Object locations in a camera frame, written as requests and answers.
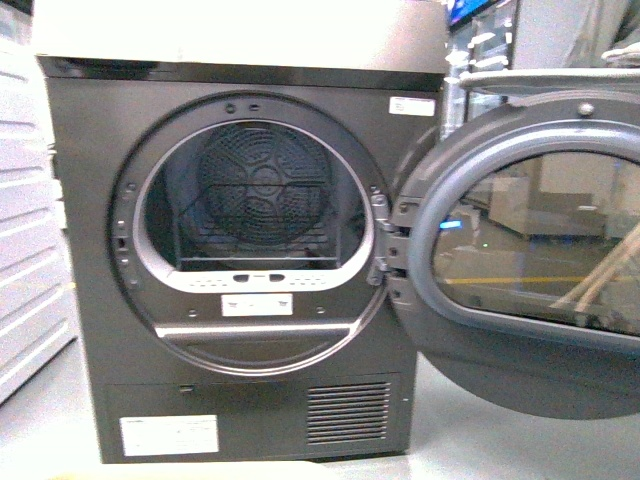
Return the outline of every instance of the white floor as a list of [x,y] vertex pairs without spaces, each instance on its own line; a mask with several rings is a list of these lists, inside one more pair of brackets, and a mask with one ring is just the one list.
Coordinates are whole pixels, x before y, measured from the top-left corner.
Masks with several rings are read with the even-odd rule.
[[[0,406],[0,478],[99,463],[78,342]],[[330,462],[348,480],[640,479],[640,415],[535,418],[477,399],[420,360],[407,455]]]

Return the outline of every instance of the ventilation grille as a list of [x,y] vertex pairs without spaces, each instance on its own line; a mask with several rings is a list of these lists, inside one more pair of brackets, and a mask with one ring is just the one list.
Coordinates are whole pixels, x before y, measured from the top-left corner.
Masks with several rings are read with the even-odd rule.
[[384,439],[389,398],[388,382],[310,388],[307,443]]

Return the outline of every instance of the tumble dryer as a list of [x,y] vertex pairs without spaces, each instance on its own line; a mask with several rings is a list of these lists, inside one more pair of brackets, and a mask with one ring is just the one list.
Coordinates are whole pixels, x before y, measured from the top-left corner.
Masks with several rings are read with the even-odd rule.
[[513,410],[640,409],[633,74],[433,147],[440,46],[422,73],[41,58],[106,462],[401,451],[412,344]]
[[381,233],[446,34],[439,4],[394,9],[352,68],[40,57],[105,462],[408,447]]

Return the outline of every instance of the white sticker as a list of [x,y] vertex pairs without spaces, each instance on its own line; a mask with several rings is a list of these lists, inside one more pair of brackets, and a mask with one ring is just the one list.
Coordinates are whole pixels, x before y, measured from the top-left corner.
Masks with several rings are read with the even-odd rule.
[[293,315],[290,293],[222,295],[223,317]]
[[218,416],[125,417],[120,419],[125,457],[218,451]]
[[433,117],[436,113],[436,101],[429,98],[391,97],[389,113]]

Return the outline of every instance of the open dryer door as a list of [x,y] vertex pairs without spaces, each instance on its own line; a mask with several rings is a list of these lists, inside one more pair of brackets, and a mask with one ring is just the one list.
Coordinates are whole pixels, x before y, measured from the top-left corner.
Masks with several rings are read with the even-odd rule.
[[424,355],[509,409],[640,410],[640,96],[512,101],[454,132],[394,204],[388,285]]

